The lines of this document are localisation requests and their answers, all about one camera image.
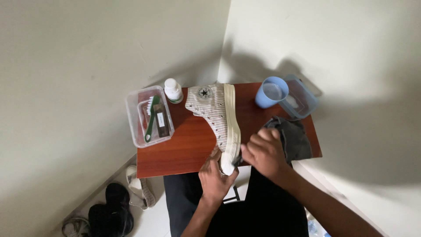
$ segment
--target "white bristles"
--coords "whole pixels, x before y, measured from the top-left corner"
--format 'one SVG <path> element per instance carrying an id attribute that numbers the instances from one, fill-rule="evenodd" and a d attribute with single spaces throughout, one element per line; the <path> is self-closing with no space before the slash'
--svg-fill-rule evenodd
<path id="1" fill-rule="evenodd" d="M 149 116 L 151 116 L 151 105 L 152 105 L 152 100 L 154 99 L 154 97 L 153 96 L 151 96 L 150 98 L 149 98 L 149 102 L 148 102 L 148 108 L 147 108 L 147 110 L 146 110 L 146 112 L 148 113 L 148 115 Z"/>

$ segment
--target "clear plastic box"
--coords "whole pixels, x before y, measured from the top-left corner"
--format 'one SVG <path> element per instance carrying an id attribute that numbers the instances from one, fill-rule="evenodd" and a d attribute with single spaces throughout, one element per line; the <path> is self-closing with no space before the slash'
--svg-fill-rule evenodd
<path id="1" fill-rule="evenodd" d="M 283 80 L 288 85 L 289 93 L 279 104 L 292 118 L 307 117 L 316 109 L 317 98 L 295 75 L 286 75 Z"/>
<path id="2" fill-rule="evenodd" d="M 156 119 L 153 122 L 152 138 L 150 142 L 145 142 L 144 134 L 146 132 L 150 116 L 147 114 L 147 106 L 151 96 L 158 95 L 160 103 L 165 106 L 168 117 L 168 127 L 170 135 L 167 137 L 159 137 Z M 138 148 L 145 148 L 155 145 L 163 141 L 171 139 L 174 134 L 173 121 L 171 120 L 170 110 L 168 109 L 167 100 L 164 90 L 160 86 L 151 86 L 142 90 L 130 92 L 126 98 L 127 116 L 129 118 L 130 130 L 133 138 L 133 144 Z"/>

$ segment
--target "green brush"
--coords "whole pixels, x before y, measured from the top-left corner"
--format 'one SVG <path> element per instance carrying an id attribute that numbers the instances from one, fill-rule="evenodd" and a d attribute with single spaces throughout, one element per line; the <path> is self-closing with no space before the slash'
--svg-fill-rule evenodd
<path id="1" fill-rule="evenodd" d="M 152 138 L 152 126 L 154 125 L 154 119 L 155 119 L 155 111 L 154 111 L 154 105 L 159 104 L 159 96 L 154 95 L 149 98 L 147 113 L 151 117 L 149 119 L 148 123 L 148 129 L 146 130 L 145 134 L 145 142 L 150 142 Z"/>

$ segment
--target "white shoe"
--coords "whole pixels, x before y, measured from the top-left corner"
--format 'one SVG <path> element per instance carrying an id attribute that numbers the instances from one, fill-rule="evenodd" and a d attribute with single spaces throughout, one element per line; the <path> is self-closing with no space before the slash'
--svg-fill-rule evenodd
<path id="1" fill-rule="evenodd" d="M 139 206 L 143 210 L 151 209 L 155 206 L 156 200 L 154 195 L 149 190 L 145 178 L 136 177 L 136 165 L 131 165 L 126 169 L 126 180 L 129 184 L 129 189 L 140 198 L 139 202 L 134 202 L 133 205 Z"/>
<path id="2" fill-rule="evenodd" d="M 230 84 L 194 86 L 187 93 L 186 108 L 203 117 L 216 136 L 222 151 L 221 173 L 231 175 L 232 162 L 240 153 L 241 133 L 235 117 L 235 88 Z"/>

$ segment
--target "white bottle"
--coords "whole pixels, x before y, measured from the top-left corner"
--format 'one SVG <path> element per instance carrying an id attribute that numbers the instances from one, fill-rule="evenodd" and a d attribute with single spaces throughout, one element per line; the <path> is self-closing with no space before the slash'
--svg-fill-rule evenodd
<path id="1" fill-rule="evenodd" d="M 181 86 L 176 82 L 176 80 L 169 78 L 165 80 L 165 95 L 167 95 L 168 100 L 173 104 L 178 104 L 183 100 L 183 92 L 181 91 Z"/>

